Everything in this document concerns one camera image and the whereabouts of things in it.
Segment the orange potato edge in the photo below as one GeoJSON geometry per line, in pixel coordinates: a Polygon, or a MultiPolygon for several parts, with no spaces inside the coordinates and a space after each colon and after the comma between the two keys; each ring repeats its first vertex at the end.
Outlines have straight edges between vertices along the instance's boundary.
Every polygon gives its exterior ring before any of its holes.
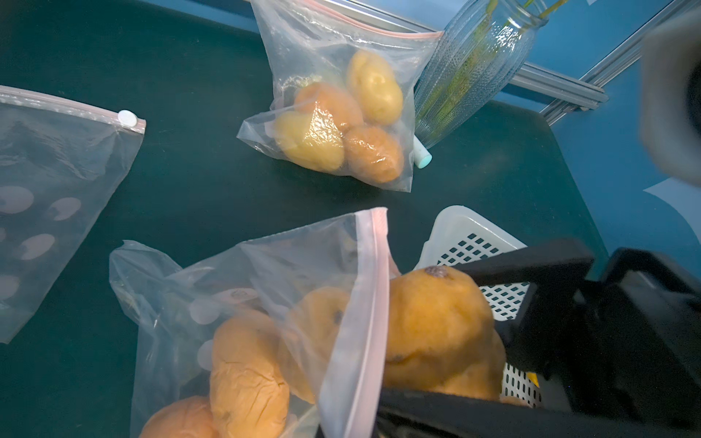
{"type": "Polygon", "coordinates": [[[279,368],[291,393],[306,403],[316,403],[349,299],[346,290],[317,288],[286,315],[287,340],[294,348],[279,343],[279,368]]]}

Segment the spare clear zipper bag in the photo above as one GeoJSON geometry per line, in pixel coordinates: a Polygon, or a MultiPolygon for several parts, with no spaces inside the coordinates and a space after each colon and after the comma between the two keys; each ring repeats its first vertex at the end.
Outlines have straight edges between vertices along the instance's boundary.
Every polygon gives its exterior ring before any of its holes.
{"type": "Polygon", "coordinates": [[[139,328],[131,436],[374,436],[387,237],[376,207],[188,268],[134,241],[115,249],[111,287],[139,328]]]}

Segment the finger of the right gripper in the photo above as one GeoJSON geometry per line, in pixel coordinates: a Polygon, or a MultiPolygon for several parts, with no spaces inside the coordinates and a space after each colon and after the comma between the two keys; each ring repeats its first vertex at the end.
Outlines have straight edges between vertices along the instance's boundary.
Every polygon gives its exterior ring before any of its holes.
{"type": "Polygon", "coordinates": [[[577,239],[556,239],[489,257],[503,277],[498,283],[527,282],[517,317],[496,322],[507,362],[522,372],[547,372],[594,255],[577,239]]]}
{"type": "Polygon", "coordinates": [[[383,389],[376,437],[699,437],[699,432],[435,392],[383,389]]]}

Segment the yellow green potato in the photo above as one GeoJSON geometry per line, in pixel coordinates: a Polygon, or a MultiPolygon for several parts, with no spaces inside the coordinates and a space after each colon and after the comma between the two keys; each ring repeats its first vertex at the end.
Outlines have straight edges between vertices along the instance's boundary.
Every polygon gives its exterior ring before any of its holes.
{"type": "Polygon", "coordinates": [[[359,50],[350,59],[346,85],[368,122],[388,126],[403,111],[403,93],[390,63],[380,55],[359,50]]]}

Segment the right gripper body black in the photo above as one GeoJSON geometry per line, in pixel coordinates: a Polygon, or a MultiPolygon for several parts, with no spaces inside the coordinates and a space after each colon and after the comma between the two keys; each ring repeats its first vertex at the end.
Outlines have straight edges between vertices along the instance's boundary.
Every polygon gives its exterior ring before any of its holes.
{"type": "Polygon", "coordinates": [[[616,250],[575,296],[543,408],[653,424],[700,425],[700,279],[674,259],[616,250]]]}

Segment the clear zipper bag pink zipper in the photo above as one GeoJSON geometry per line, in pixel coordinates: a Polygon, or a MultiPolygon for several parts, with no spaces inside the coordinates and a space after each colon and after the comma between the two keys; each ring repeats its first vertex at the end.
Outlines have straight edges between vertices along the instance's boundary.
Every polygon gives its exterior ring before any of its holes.
{"type": "Polygon", "coordinates": [[[273,100],[268,111],[243,121],[239,140],[315,172],[409,192],[414,87],[439,34],[384,30],[318,1],[252,7],[273,100]]]}

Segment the large orange potato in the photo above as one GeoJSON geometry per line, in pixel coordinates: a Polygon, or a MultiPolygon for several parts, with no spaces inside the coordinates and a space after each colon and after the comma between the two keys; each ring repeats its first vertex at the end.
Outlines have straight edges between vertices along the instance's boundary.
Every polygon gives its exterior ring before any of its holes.
{"type": "Polygon", "coordinates": [[[364,124],[363,112],[355,98],[328,82],[316,82],[300,89],[294,105],[300,112],[331,116],[341,132],[364,124]]]}

